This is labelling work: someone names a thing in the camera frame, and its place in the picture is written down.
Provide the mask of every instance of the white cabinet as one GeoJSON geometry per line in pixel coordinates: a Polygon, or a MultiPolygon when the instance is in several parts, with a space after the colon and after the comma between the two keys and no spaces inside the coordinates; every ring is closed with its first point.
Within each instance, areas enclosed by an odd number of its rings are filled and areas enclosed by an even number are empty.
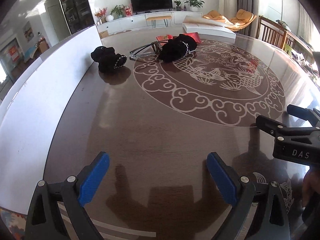
{"type": "Polygon", "coordinates": [[[202,17],[202,13],[200,12],[174,12],[174,24],[182,24],[183,20],[186,16],[193,16],[193,17],[202,17]]]}
{"type": "MultiPolygon", "coordinates": [[[[202,17],[200,12],[158,12],[158,13],[146,13],[140,15],[134,15],[127,18],[116,19],[111,22],[107,22],[97,26],[98,32],[108,31],[109,34],[117,33],[126,30],[140,30],[144,28],[151,28],[151,21],[147,21],[149,17],[157,16],[171,16],[172,19],[168,20],[168,25],[173,26],[174,24],[182,24],[186,16],[202,17]]],[[[156,27],[165,27],[164,20],[157,20],[156,27]]]]}
{"type": "Polygon", "coordinates": [[[134,28],[142,28],[147,26],[146,17],[144,15],[136,15],[119,20],[121,30],[131,30],[134,28]]]}
{"type": "Polygon", "coordinates": [[[120,20],[107,22],[97,26],[98,32],[108,31],[109,34],[121,31],[120,20]]]}

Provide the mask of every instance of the dark wooden tabletop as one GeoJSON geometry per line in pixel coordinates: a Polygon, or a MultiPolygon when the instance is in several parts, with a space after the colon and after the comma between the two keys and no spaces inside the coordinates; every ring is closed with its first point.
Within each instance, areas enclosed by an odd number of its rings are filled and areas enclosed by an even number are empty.
{"type": "MultiPolygon", "coordinates": [[[[103,44],[129,56],[156,36],[179,33],[181,27],[135,31],[103,44]]],[[[109,153],[110,168],[85,206],[106,239],[211,239],[231,209],[205,165],[213,151],[240,176],[276,180],[291,232],[301,224],[301,183],[308,167],[274,159],[274,138],[254,120],[264,114],[290,126],[310,126],[284,110],[288,104],[319,107],[319,91],[296,63],[267,43],[242,35],[235,41],[201,38],[195,54],[172,64],[152,57],[128,60],[117,73],[103,75],[94,63],[64,110],[44,179],[63,181],[100,151],[109,153]]]]}

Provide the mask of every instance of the television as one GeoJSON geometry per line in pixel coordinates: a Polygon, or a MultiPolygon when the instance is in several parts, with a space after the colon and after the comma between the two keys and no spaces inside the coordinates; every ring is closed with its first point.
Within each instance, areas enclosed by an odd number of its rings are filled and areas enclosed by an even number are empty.
{"type": "Polygon", "coordinates": [[[171,9],[172,0],[131,0],[133,12],[171,9]]]}

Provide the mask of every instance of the white vase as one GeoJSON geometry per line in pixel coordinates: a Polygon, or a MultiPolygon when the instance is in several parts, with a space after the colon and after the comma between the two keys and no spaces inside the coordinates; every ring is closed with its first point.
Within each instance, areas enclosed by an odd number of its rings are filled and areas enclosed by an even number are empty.
{"type": "Polygon", "coordinates": [[[191,5],[191,6],[190,6],[190,11],[192,11],[192,12],[197,12],[197,11],[199,11],[199,7],[196,7],[196,6],[191,5]]]}
{"type": "Polygon", "coordinates": [[[108,16],[106,16],[106,20],[107,20],[107,22],[111,22],[111,21],[113,21],[113,19],[114,19],[114,17],[113,17],[113,15],[108,15],[108,16]]]}

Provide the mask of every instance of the patterned carpet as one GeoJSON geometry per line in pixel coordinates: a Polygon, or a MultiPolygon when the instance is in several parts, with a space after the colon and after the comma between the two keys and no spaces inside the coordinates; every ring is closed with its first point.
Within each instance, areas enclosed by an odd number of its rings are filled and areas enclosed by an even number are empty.
{"type": "Polygon", "coordinates": [[[0,209],[0,216],[13,236],[17,240],[23,240],[27,216],[11,213],[2,209],[0,209]]]}

